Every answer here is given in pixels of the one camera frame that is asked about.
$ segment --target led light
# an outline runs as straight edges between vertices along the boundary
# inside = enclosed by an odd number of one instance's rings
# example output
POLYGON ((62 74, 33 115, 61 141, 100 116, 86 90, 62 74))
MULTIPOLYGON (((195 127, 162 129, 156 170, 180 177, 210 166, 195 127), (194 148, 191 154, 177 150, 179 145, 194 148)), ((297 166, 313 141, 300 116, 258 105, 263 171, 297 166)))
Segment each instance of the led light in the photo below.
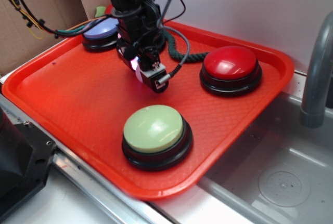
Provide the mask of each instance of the led light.
POLYGON ((138 60, 139 60, 138 56, 136 56, 134 59, 131 60, 131 67, 134 71, 136 71, 136 68, 138 66, 138 63, 137 63, 138 60))

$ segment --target red tray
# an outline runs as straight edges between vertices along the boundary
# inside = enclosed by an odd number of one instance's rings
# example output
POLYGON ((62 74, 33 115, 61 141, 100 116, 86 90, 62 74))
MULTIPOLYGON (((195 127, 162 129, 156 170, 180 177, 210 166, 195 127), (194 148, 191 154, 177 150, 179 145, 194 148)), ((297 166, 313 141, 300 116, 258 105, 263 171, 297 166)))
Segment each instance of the red tray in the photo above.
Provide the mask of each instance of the red tray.
MULTIPOLYGON (((279 94, 292 78, 293 64, 276 50, 179 23, 170 26, 188 37, 191 53, 226 45, 252 49, 263 69, 260 86, 240 97, 214 96, 200 86, 202 64, 191 63, 170 80, 165 92, 155 94, 115 50, 86 52, 81 37, 76 37, 19 68, 5 82, 3 94, 124 192, 142 200, 178 194, 194 185, 279 94), (126 120, 152 104, 178 110, 194 136, 189 156, 161 172, 133 168, 121 150, 126 120)), ((184 53, 184 42, 176 37, 176 43, 184 53)), ((177 65, 167 50, 161 60, 168 71, 177 65)))

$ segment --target stainless steel sink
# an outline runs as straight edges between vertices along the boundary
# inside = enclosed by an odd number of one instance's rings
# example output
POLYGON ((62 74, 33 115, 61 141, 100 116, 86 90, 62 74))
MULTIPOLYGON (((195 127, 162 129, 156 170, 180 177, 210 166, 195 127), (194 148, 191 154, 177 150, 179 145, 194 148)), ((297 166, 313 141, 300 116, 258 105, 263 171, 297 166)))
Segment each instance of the stainless steel sink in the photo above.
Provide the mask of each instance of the stainless steel sink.
POLYGON ((305 128, 300 104, 281 93, 199 186, 254 223, 333 223, 333 113, 305 128))

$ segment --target green object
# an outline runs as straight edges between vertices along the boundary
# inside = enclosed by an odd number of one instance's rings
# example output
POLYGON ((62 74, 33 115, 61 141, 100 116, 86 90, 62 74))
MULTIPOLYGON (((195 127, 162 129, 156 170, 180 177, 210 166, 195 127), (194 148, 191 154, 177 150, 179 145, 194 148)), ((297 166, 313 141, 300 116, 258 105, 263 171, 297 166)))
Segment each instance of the green object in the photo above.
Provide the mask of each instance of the green object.
POLYGON ((102 7, 102 6, 96 7, 95 18, 104 16, 105 9, 106 9, 106 7, 102 7))
POLYGON ((125 123, 127 144, 141 153, 155 153, 174 145, 183 133, 182 116, 172 107, 155 105, 135 112, 125 123))

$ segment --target faucet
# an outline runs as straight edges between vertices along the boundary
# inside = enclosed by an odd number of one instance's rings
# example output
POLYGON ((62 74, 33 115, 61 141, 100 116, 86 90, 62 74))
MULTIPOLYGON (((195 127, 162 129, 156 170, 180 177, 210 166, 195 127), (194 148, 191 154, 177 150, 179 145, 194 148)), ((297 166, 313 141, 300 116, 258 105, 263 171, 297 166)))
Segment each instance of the faucet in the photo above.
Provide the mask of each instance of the faucet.
POLYGON ((325 107, 333 108, 333 11, 319 31, 306 77, 300 123, 308 128, 322 126, 325 107))

